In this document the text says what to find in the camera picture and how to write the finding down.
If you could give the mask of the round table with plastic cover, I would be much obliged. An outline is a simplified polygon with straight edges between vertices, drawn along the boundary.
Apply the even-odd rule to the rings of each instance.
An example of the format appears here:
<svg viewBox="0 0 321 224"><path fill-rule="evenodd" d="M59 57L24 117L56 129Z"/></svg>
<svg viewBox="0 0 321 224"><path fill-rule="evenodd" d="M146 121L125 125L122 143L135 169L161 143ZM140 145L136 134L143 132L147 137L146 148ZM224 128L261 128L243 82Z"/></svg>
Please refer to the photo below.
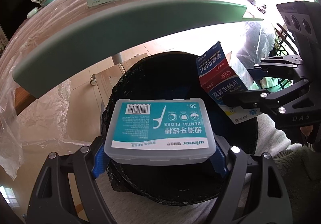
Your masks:
<svg viewBox="0 0 321 224"><path fill-rule="evenodd" d="M23 151L14 91L36 98L114 54L198 27L261 20L244 0L55 0L26 20L1 57L1 166L15 179Z"/></svg>

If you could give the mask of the clear dental floss box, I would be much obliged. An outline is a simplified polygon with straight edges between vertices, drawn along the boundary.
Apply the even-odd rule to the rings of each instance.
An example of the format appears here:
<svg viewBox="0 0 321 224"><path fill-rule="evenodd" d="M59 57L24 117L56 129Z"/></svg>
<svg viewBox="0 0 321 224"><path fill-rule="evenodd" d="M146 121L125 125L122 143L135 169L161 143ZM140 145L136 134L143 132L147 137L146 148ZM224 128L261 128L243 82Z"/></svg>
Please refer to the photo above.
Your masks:
<svg viewBox="0 0 321 224"><path fill-rule="evenodd" d="M216 152L205 103L188 100L116 102L108 127L105 154L119 164L188 165Z"/></svg>

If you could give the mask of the red blue medicine box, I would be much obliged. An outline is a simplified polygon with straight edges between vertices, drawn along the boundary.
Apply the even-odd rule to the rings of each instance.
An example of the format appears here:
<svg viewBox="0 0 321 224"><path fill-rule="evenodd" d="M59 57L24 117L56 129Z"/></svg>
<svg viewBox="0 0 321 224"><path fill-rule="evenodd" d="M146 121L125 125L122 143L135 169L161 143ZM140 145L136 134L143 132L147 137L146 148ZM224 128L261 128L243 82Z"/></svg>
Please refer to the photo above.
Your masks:
<svg viewBox="0 0 321 224"><path fill-rule="evenodd" d="M256 90L259 87L238 57L232 52L224 52L221 42L216 42L209 50L198 57L196 66L201 87L234 124L261 115L257 108L244 109L224 104L222 99L226 94Z"/></svg>

